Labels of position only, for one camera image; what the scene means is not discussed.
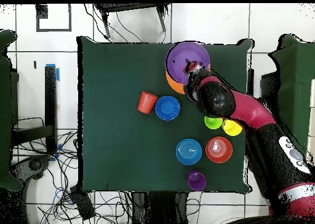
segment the purple cup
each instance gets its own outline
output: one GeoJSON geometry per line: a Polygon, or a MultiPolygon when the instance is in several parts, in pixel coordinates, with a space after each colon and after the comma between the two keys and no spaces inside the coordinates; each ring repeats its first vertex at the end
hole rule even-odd
{"type": "Polygon", "coordinates": [[[205,187],[205,177],[198,170],[192,170],[188,175],[188,185],[194,191],[201,191],[205,187]]]}

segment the black metal frame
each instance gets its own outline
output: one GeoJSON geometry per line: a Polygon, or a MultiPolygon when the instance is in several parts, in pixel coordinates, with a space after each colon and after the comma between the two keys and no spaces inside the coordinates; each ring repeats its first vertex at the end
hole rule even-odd
{"type": "MultiPolygon", "coordinates": [[[[18,73],[16,70],[12,70],[12,125],[17,124],[18,121],[17,82],[18,73]]],[[[11,145],[20,145],[22,143],[45,137],[47,152],[54,154],[57,151],[56,115],[56,67],[45,66],[45,125],[13,130],[11,145]]]]}

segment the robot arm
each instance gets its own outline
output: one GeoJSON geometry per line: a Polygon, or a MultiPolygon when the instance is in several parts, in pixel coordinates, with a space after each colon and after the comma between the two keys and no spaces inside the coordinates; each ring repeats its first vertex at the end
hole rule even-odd
{"type": "Polygon", "coordinates": [[[208,117],[237,121],[245,129],[250,164],[270,215],[315,216],[315,183],[303,155],[272,114],[255,98],[233,90],[198,62],[186,66],[185,94],[208,117]]]}

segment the white tile floor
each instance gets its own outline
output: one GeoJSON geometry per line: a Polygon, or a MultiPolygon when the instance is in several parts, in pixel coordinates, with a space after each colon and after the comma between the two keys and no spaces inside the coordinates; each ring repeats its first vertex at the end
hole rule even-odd
{"type": "MultiPolygon", "coordinates": [[[[41,28],[66,28],[68,23],[67,5],[48,5],[48,20],[40,20],[41,28]]],[[[57,82],[58,101],[58,134],[75,131],[77,129],[77,44],[76,36],[88,36],[98,42],[106,42],[99,30],[105,34],[103,23],[95,15],[92,5],[87,4],[86,13],[83,4],[71,5],[72,32],[36,32],[36,18],[34,5],[0,5],[0,29],[14,30],[17,42],[8,47],[8,57],[12,67],[20,73],[19,82],[19,118],[44,117],[44,72],[45,64],[54,63],[60,69],[60,81],[57,82]]],[[[254,94],[260,96],[261,75],[275,71],[276,66],[267,56],[268,52],[276,50],[280,35],[294,33],[304,41],[315,40],[315,13],[310,4],[172,4],[165,16],[166,33],[162,32],[156,9],[139,9],[128,12],[118,12],[121,23],[135,33],[143,42],[178,42],[183,40],[197,40],[212,44],[236,44],[238,40],[252,38],[255,47],[252,54],[252,67],[255,70],[254,94]]],[[[118,31],[129,42],[140,41],[134,35],[123,29],[116,14],[109,16],[111,40],[123,42],[118,31]]],[[[39,126],[40,120],[21,121],[20,127],[39,126]]],[[[71,143],[64,148],[75,151],[71,143]]],[[[29,154],[29,151],[19,149],[19,155],[29,154]]],[[[70,186],[77,181],[77,162],[72,160],[66,174],[70,186]]],[[[50,162],[49,170],[54,175],[55,185],[61,186],[60,168],[56,162],[50,162]]],[[[267,215],[265,200],[259,193],[257,184],[251,172],[248,177],[253,191],[249,194],[237,193],[204,193],[197,222],[197,214],[188,216],[189,224],[225,224],[232,220],[257,215],[267,215]]],[[[115,192],[99,192],[91,194],[92,202],[101,215],[112,214],[118,202],[115,192]],[[112,205],[102,205],[105,200],[112,199],[112,205]]],[[[39,224],[42,212],[48,210],[55,196],[52,176],[48,171],[42,179],[32,180],[28,188],[27,203],[30,224],[39,224]]],[[[190,193],[189,198],[200,198],[200,193],[190,193]]],[[[197,209],[196,201],[188,203],[188,213],[197,209]]],[[[121,206],[117,207],[117,214],[122,214],[121,206]]],[[[118,223],[125,224],[126,214],[118,219],[118,223]]],[[[110,222],[96,217],[92,224],[110,224],[110,222]]],[[[82,220],[74,220],[73,224],[82,224],[82,220]]]]}

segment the black chair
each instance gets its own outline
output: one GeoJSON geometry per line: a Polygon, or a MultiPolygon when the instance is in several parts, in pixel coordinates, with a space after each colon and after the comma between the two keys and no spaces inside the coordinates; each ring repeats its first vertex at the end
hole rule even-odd
{"type": "Polygon", "coordinates": [[[119,12],[132,9],[145,9],[148,7],[156,7],[157,15],[162,26],[163,32],[166,31],[163,17],[165,16],[165,10],[170,3],[119,3],[119,4],[94,4],[94,6],[100,11],[102,20],[105,27],[107,38],[110,38],[110,31],[108,30],[108,15],[110,12],[119,12]]]}
{"type": "Polygon", "coordinates": [[[16,40],[10,30],[0,31],[0,224],[28,224],[26,192],[31,179],[38,180],[48,168],[51,154],[57,151],[56,72],[45,67],[45,125],[14,129],[17,114],[17,70],[10,66],[7,46],[16,40]],[[11,165],[13,147],[21,143],[46,138],[47,154],[26,158],[11,165]]]}

